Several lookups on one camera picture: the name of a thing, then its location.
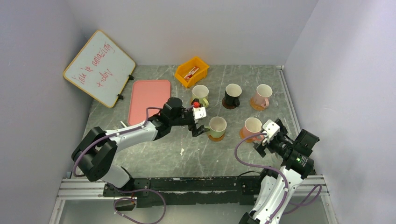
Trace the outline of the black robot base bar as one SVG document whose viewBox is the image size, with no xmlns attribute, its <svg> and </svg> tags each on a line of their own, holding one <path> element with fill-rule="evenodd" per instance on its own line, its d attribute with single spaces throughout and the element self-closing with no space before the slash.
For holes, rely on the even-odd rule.
<svg viewBox="0 0 396 224">
<path fill-rule="evenodd" d="M 116 190 L 105 184 L 103 197 L 131 197 L 137 208 L 166 205 L 225 204 L 254 205 L 259 196 L 267 197 L 277 175 L 218 177 L 135 178 L 133 189 Z"/>
</svg>

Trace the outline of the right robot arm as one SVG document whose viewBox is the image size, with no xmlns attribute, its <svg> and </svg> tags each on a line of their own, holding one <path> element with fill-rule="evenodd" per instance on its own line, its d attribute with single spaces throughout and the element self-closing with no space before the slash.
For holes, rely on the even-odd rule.
<svg viewBox="0 0 396 224">
<path fill-rule="evenodd" d="M 292 140 L 280 119 L 269 119 L 257 132 L 243 127 L 240 137 L 242 142 L 253 142 L 261 156 L 268 150 L 283 161 L 280 169 L 258 165 L 263 169 L 256 182 L 259 195 L 252 210 L 245 213 L 239 223 L 277 224 L 297 188 L 314 171 L 314 160 L 310 155 L 320 138 L 303 129 Z"/>
</svg>

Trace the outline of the pink mug white inside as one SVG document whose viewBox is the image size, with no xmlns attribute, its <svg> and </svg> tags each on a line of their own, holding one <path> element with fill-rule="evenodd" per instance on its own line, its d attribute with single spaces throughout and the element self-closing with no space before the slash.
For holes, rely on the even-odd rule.
<svg viewBox="0 0 396 224">
<path fill-rule="evenodd" d="M 273 90 L 267 84 L 260 84 L 256 88 L 256 93 L 253 96 L 253 102 L 255 105 L 262 108 L 269 107 L 269 98 L 272 96 Z"/>
</svg>

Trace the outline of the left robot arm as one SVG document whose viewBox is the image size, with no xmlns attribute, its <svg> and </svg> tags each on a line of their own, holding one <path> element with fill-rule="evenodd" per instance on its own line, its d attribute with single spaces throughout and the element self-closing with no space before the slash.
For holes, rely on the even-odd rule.
<svg viewBox="0 0 396 224">
<path fill-rule="evenodd" d="M 112 185 L 121 196 L 130 195 L 135 189 L 134 178 L 124 168 L 113 164 L 116 153 L 137 144 L 158 140 L 170 133 L 174 126 L 186 126 L 193 137 L 208 132 L 199 120 L 207 116 L 206 108 L 196 98 L 188 107 L 179 98 L 171 97 L 157 113 L 146 115 L 144 121 L 115 130 L 92 128 L 71 155 L 74 161 L 72 174 L 89 181 L 102 180 Z"/>
</svg>

